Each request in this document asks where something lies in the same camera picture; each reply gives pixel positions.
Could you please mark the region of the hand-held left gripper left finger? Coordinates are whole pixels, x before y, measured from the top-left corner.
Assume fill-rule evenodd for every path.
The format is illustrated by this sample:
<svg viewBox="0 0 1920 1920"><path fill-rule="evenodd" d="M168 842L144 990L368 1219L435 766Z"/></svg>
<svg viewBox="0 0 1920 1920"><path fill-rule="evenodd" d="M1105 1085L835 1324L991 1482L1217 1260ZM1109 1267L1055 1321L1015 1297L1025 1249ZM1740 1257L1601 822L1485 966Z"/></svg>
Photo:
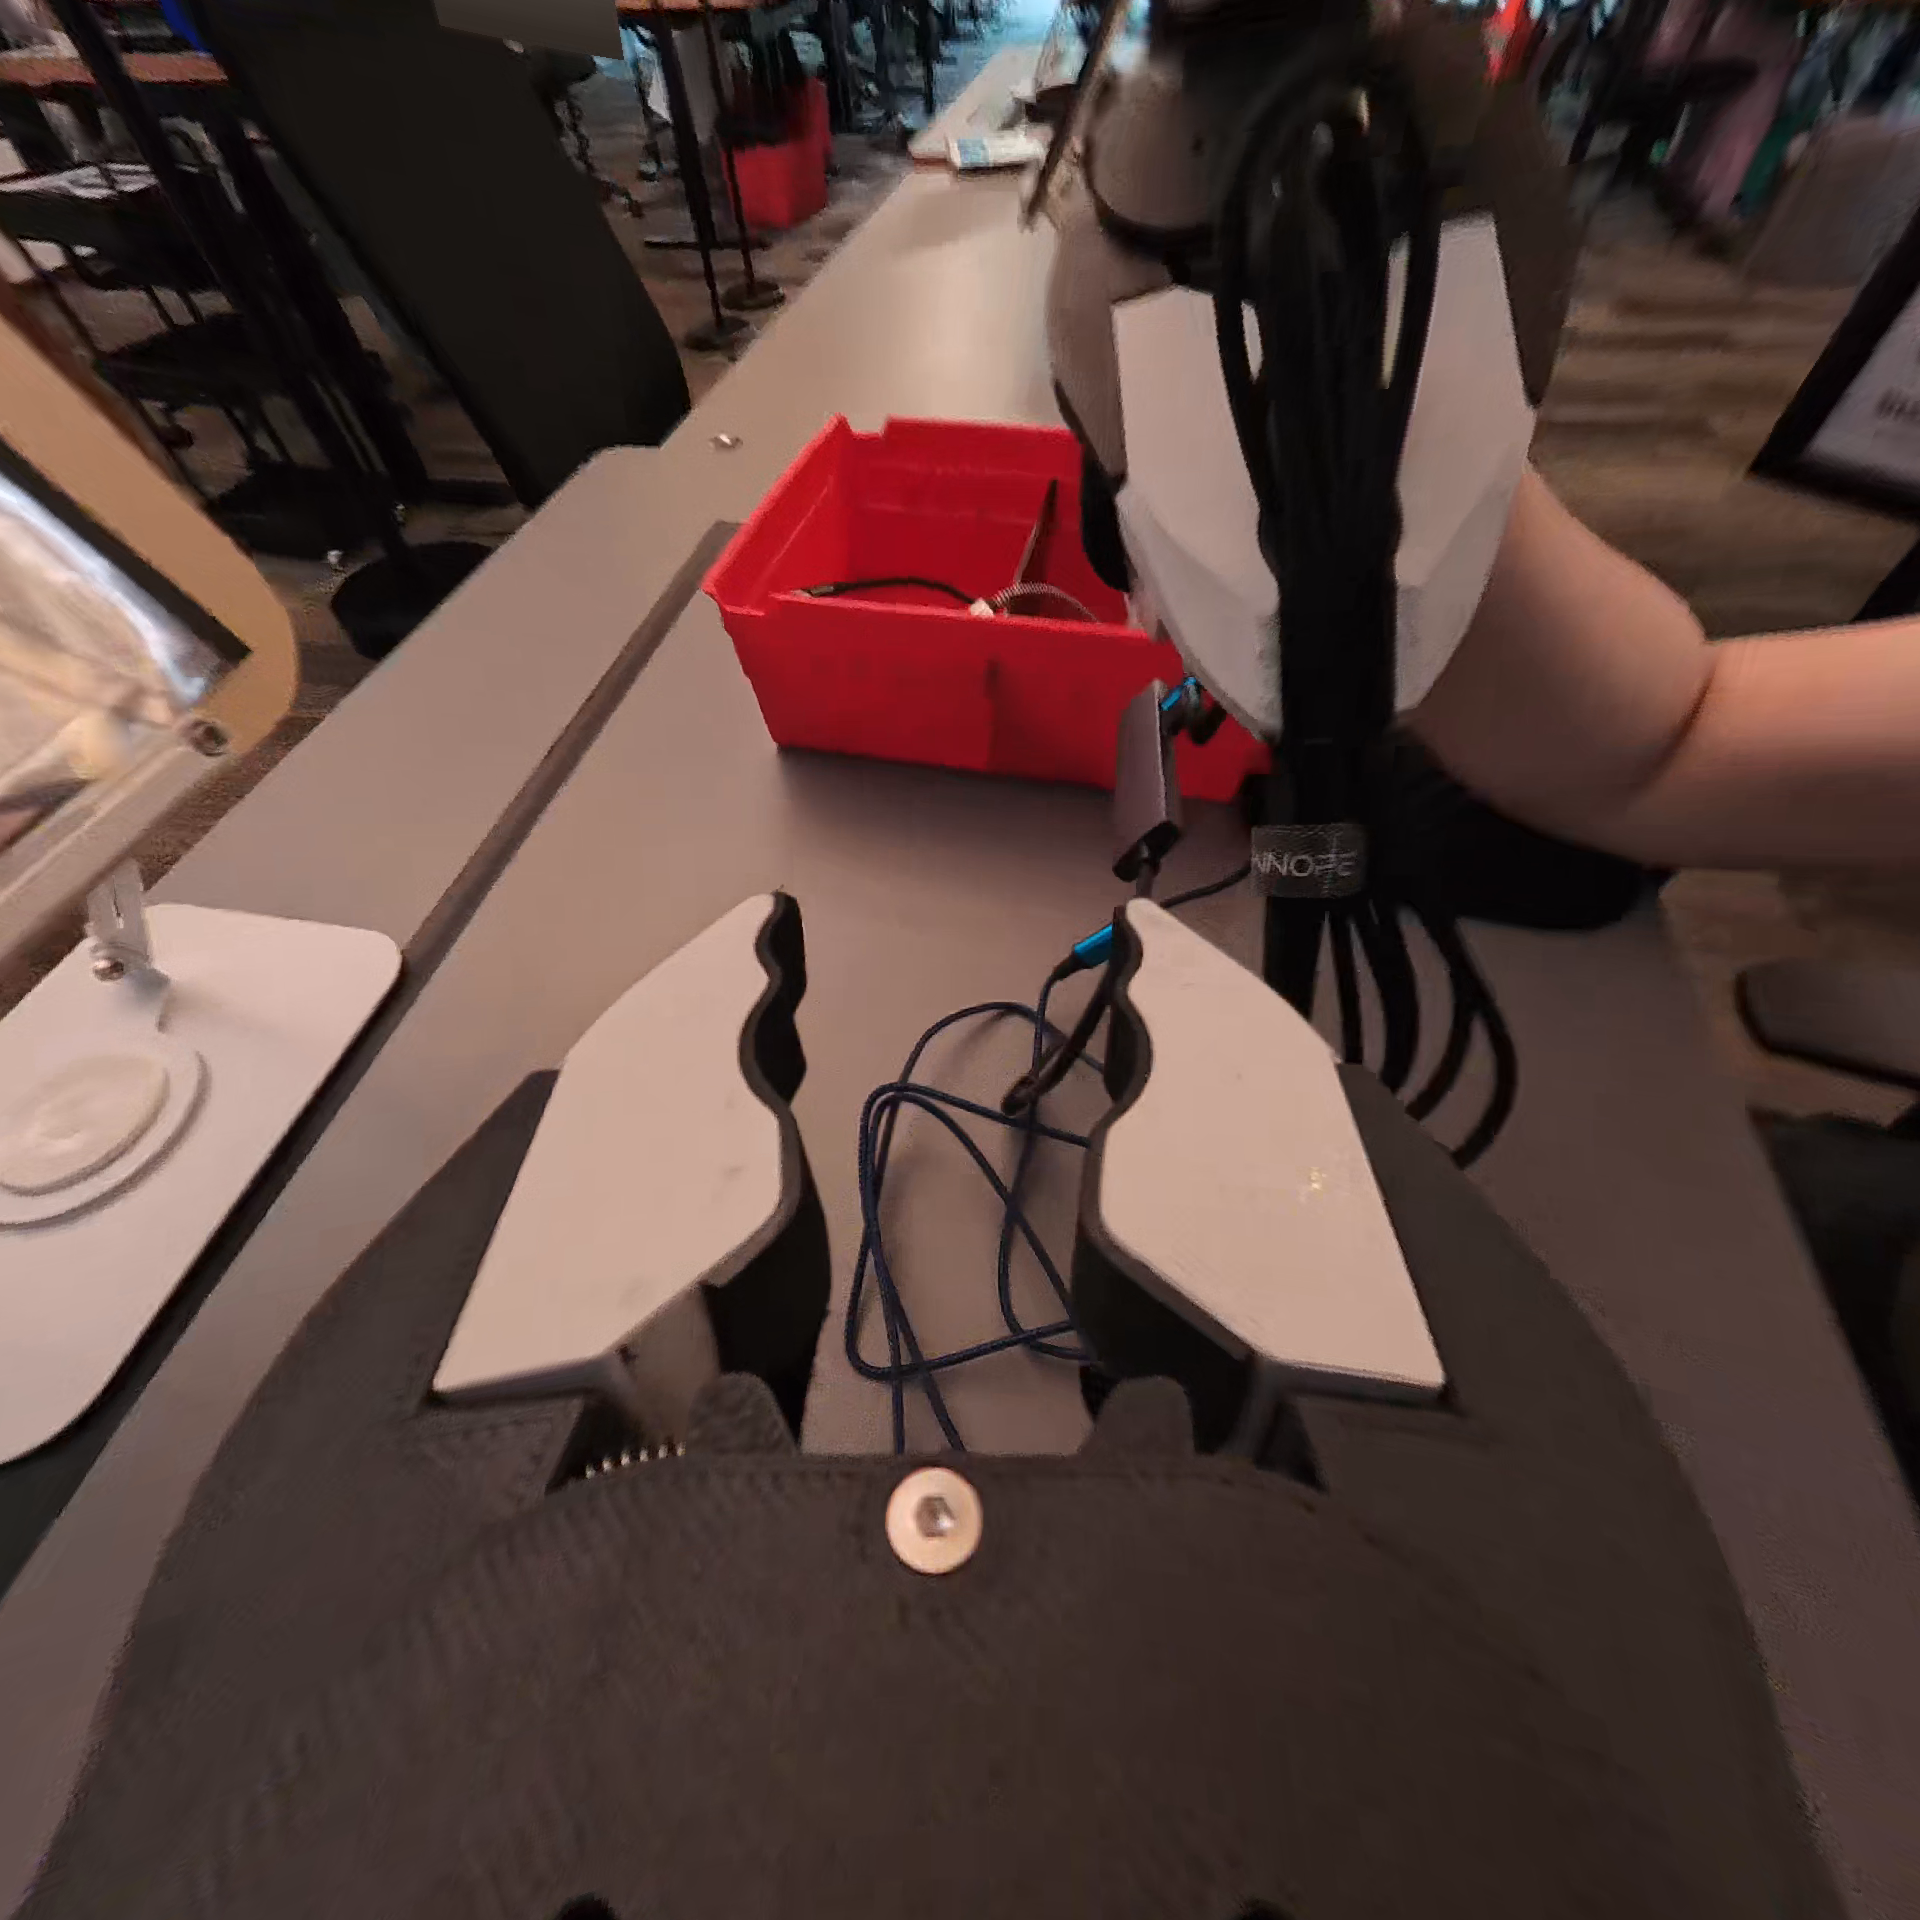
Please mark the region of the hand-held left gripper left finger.
<svg viewBox="0 0 1920 1920"><path fill-rule="evenodd" d="M798 1442L830 1307L824 1208L795 1099L799 901L757 893L655 963L572 1045L432 1389L580 1400L681 1442L752 1377Z"/></svg>

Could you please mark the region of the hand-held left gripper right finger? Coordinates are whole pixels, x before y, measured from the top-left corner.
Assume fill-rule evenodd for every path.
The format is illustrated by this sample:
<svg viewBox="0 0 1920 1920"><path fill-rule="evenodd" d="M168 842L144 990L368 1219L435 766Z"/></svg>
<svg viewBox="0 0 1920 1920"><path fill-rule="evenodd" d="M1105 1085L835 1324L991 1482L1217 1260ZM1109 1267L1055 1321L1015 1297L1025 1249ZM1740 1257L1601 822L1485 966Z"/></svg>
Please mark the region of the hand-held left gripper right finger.
<svg viewBox="0 0 1920 1920"><path fill-rule="evenodd" d="M1180 1386L1205 1452L1257 1452L1299 1396L1443 1406L1332 1050L1159 902L1113 926L1103 1089L1076 1196L1076 1330L1103 1384Z"/></svg>

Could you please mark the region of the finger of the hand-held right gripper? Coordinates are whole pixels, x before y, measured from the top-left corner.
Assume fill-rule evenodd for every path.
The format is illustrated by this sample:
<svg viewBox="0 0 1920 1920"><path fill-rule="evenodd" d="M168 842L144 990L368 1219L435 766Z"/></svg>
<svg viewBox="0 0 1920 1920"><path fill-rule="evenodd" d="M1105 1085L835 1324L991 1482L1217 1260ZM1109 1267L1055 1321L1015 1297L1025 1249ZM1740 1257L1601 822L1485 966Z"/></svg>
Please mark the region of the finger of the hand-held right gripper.
<svg viewBox="0 0 1920 1920"><path fill-rule="evenodd" d="M1496 217L1451 219L1399 458L1397 713L1438 683L1480 605L1534 420Z"/></svg>
<svg viewBox="0 0 1920 1920"><path fill-rule="evenodd" d="M1279 592L1260 547L1215 355L1211 299L1165 288L1115 305L1120 542L1188 672L1260 738L1279 737Z"/></svg>

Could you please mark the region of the dark grey usb hub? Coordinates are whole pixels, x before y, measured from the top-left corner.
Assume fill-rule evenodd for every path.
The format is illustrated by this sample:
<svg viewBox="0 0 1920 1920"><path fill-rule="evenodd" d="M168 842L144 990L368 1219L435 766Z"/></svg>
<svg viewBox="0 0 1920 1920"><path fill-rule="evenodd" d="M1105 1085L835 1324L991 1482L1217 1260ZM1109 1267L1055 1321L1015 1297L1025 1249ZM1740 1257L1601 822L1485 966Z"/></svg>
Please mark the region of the dark grey usb hub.
<svg viewBox="0 0 1920 1920"><path fill-rule="evenodd" d="M1168 686L1152 680L1120 710L1110 792L1113 866L1120 876L1161 861L1184 835L1168 697Z"/></svg>

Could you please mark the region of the red plastic bin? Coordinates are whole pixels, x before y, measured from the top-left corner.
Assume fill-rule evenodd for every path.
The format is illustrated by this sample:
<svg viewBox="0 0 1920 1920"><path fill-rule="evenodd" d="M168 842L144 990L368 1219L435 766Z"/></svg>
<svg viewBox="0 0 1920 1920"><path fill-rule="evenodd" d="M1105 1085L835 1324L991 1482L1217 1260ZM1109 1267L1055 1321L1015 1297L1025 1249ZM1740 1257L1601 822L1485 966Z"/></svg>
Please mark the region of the red plastic bin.
<svg viewBox="0 0 1920 1920"><path fill-rule="evenodd" d="M1113 788L1120 710L1185 681L1093 572L1062 426L832 416L704 589L784 749Z"/></svg>

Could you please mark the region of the person's right forearm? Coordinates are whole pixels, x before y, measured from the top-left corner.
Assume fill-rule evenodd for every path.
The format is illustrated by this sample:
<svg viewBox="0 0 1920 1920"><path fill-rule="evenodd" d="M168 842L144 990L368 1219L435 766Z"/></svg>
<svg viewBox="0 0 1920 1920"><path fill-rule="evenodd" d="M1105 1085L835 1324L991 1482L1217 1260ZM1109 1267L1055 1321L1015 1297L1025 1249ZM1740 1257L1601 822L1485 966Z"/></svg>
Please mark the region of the person's right forearm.
<svg viewBox="0 0 1920 1920"><path fill-rule="evenodd" d="M1534 469L1408 726L1487 806L1649 869L1916 869L1916 618L1712 641Z"/></svg>

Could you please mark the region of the red storage crate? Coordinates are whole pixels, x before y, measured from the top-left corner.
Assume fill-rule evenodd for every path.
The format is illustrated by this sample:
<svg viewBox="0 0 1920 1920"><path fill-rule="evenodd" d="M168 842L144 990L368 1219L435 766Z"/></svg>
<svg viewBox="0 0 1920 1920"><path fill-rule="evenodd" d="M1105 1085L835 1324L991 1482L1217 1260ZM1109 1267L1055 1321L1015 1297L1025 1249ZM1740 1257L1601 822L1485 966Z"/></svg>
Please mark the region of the red storage crate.
<svg viewBox="0 0 1920 1920"><path fill-rule="evenodd" d="M782 233L822 213L830 156L824 80L803 75L780 88L745 88L735 104L731 163L750 229Z"/></svg>

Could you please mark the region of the black wrist rest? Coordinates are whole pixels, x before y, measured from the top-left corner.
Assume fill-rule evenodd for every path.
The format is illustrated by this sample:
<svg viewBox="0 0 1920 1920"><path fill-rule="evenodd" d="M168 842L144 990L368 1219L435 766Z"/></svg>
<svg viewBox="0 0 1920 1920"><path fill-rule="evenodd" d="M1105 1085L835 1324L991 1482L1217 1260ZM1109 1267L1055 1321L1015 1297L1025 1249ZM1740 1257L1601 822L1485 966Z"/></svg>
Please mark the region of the black wrist rest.
<svg viewBox="0 0 1920 1920"><path fill-rule="evenodd" d="M1376 780L1376 873L1406 906L1503 929L1597 931L1673 876L1521 826L1403 731L1384 741Z"/></svg>

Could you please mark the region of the black framed marker sign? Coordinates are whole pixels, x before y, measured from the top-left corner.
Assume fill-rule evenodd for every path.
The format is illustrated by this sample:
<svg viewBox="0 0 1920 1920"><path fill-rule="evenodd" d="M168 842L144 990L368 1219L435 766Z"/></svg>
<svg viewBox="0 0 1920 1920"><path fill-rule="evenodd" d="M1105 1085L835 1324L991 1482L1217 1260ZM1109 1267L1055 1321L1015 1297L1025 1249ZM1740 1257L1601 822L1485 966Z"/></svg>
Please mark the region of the black framed marker sign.
<svg viewBox="0 0 1920 1920"><path fill-rule="evenodd" d="M1749 474L1896 521L1918 518L1916 230L1868 274Z"/></svg>

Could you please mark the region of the white screen stand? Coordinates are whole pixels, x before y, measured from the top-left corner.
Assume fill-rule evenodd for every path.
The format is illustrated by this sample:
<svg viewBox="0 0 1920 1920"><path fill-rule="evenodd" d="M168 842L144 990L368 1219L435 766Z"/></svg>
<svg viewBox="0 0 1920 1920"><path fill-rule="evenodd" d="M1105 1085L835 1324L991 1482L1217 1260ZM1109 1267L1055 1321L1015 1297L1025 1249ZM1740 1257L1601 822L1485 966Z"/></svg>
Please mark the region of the white screen stand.
<svg viewBox="0 0 1920 1920"><path fill-rule="evenodd" d="M398 981L377 931L92 890L3 1029L7 1467L104 1400Z"/></svg>

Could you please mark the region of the black office chair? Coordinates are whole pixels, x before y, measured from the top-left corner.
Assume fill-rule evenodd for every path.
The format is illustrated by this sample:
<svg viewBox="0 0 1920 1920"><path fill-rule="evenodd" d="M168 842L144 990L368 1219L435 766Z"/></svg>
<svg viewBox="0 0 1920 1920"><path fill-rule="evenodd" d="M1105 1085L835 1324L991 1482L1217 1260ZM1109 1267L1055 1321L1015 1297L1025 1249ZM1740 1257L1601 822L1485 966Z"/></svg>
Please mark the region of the black office chair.
<svg viewBox="0 0 1920 1920"><path fill-rule="evenodd" d="M213 3L276 156L524 507L689 409L681 350L526 61L415 3Z"/></svg>

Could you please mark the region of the black metal rack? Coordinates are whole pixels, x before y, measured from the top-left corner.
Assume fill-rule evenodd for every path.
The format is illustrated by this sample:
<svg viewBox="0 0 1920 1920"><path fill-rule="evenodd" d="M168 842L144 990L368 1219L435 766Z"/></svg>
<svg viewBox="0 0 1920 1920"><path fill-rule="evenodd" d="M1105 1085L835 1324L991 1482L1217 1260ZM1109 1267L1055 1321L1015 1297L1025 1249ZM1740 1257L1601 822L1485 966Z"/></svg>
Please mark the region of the black metal rack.
<svg viewBox="0 0 1920 1920"><path fill-rule="evenodd" d="M4 5L7 277L229 530L315 560L435 476L268 156L165 5Z"/></svg>

